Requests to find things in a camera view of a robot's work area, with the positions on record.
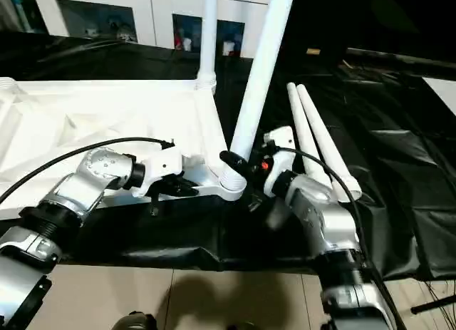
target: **silver robot arm segment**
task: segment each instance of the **silver robot arm segment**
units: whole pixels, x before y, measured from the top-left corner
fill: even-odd
[[[394,316],[366,266],[352,214],[332,189],[293,172],[295,154],[276,147],[295,149],[290,127],[264,136],[261,162],[249,164],[230,152],[220,158],[266,196],[281,198],[301,222],[321,282],[323,310],[331,316],[322,329],[395,330]]]
[[[145,164],[132,155],[96,148],[74,173],[64,177],[36,207],[19,213],[21,225],[0,237],[0,329],[23,330],[51,288],[50,273],[74,242],[106,189],[142,189],[182,171],[176,147],[157,151]]]

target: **white pipe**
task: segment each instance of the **white pipe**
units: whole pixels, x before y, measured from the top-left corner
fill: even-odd
[[[314,136],[312,135],[309,122],[307,121],[306,114],[302,108],[296,86],[294,83],[288,83],[286,85],[286,89],[288,90],[288,97],[291,104],[291,112],[293,113],[296,134],[298,135],[299,147],[302,151],[320,159],[320,155],[315,146]],[[309,177],[332,189],[329,176],[319,164],[305,157],[302,158],[302,161],[306,174]]]
[[[353,198],[357,200],[363,192],[358,184],[358,181],[352,177],[345,165],[341,154],[339,153],[336,144],[332,137],[329,135],[328,129],[318,114],[318,111],[311,99],[311,96],[306,90],[306,87],[302,84],[298,86],[298,94],[301,99],[304,112],[306,113],[307,120],[312,128],[313,134],[315,135],[316,142],[320,148],[321,154],[325,159],[326,164],[332,168],[347,185]],[[348,196],[343,191],[341,185],[333,178],[333,189],[340,202],[349,202]]]
[[[217,79],[215,76],[215,45],[217,40],[217,0],[204,0],[202,18],[201,54],[197,89],[212,89],[215,93]]]
[[[269,0],[263,31],[250,70],[230,148],[232,152],[241,155],[246,160],[249,159],[252,151],[292,2],[293,0]],[[242,189],[245,186],[244,178],[227,165],[220,182],[231,191]]]

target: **glass cabinet door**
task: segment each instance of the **glass cabinet door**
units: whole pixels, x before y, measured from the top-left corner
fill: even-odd
[[[50,34],[155,45],[150,0],[36,0]]]
[[[204,0],[152,0],[157,46],[199,52]],[[253,58],[267,3],[219,0],[217,54]]]
[[[176,50],[201,51],[202,18],[181,14],[172,15],[174,48]],[[223,56],[241,56],[244,40],[244,27],[241,22],[217,22],[216,52]]]

